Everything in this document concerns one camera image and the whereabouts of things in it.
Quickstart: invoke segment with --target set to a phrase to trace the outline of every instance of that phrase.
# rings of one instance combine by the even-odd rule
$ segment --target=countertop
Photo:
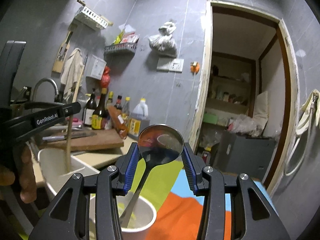
[[[118,157],[127,154],[132,142],[136,141],[127,137],[124,140],[124,146],[121,148],[100,150],[99,153],[95,151],[87,152],[76,155],[76,158],[96,169],[99,169],[115,162]],[[33,169],[35,172],[37,187],[44,187],[44,179],[41,174],[40,165],[35,160],[33,160]]]

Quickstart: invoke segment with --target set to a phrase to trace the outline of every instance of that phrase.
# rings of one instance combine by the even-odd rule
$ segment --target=gray cabinet
[[[246,173],[262,181],[275,145],[273,138],[247,138],[225,131],[213,166],[222,172]]]

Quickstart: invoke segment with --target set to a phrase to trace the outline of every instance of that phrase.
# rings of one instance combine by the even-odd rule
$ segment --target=ladle handle
[[[119,221],[120,221],[120,225],[122,228],[126,228],[128,227],[128,224],[129,224],[129,220],[131,218],[131,214],[133,212],[133,209],[137,203],[137,200],[139,198],[139,195],[140,195],[140,192],[143,188],[143,185],[144,183],[146,182],[147,180],[147,177],[150,173],[151,169],[150,168],[147,168],[145,169],[142,177],[141,177],[141,180],[139,182],[139,185],[136,189],[136,191],[134,192],[133,196],[132,196],[132,199],[130,199],[129,201],[129,204],[126,206],[126,208],[124,209],[122,215],[120,216],[119,218]]]

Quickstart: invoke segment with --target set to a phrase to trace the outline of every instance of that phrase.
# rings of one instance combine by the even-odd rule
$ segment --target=paper cup
[[[133,192],[128,192],[126,196],[117,196],[118,206],[122,203],[126,207],[132,196]],[[133,214],[136,217],[135,228],[121,228],[123,240],[144,240],[156,221],[156,209],[148,200],[139,196]],[[90,199],[89,217],[95,223],[95,196]]]

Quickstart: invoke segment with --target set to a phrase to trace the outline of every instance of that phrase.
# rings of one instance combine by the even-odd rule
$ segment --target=orange surface
[[[170,192],[157,213],[146,240],[195,240],[202,205],[194,198],[182,198]],[[231,212],[226,211],[224,240],[231,238]]]

